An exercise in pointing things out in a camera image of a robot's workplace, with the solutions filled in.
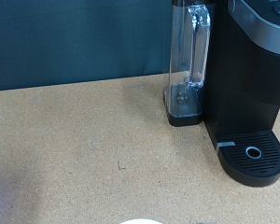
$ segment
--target black drip tray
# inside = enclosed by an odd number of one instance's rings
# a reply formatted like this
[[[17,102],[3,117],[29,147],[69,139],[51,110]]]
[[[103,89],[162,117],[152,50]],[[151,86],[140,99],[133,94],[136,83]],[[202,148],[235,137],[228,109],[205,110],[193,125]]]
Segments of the black drip tray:
[[[220,136],[217,155],[225,172],[252,187],[280,177],[280,143],[272,131]]]

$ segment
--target metal drip tray insert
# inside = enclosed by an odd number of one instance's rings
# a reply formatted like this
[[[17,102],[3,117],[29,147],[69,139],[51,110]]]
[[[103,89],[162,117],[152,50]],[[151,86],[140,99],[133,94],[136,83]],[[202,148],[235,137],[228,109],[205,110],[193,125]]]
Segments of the metal drip tray insert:
[[[245,185],[264,187],[280,177],[280,143],[272,131],[220,136],[217,155],[226,173]]]

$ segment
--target drip tray grate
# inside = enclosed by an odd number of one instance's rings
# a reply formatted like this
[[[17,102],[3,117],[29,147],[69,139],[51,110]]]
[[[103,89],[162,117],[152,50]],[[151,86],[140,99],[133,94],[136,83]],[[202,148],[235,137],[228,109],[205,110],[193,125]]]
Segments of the drip tray grate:
[[[272,131],[220,136],[217,154],[232,178],[263,187],[280,177],[280,143]]]

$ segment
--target countertop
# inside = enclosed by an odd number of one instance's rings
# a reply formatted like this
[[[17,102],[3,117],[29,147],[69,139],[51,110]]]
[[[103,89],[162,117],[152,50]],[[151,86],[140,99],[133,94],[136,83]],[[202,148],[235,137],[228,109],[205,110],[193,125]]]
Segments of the countertop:
[[[203,123],[172,127],[167,78],[0,91],[0,224],[280,223],[280,179],[244,186]]]

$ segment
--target coffee maker base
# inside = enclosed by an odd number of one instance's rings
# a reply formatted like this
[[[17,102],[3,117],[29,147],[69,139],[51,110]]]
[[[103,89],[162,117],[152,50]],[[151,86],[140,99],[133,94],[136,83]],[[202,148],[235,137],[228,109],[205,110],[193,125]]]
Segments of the coffee maker base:
[[[251,187],[265,187],[280,177],[280,143],[273,131],[217,138],[217,155],[225,172]]]

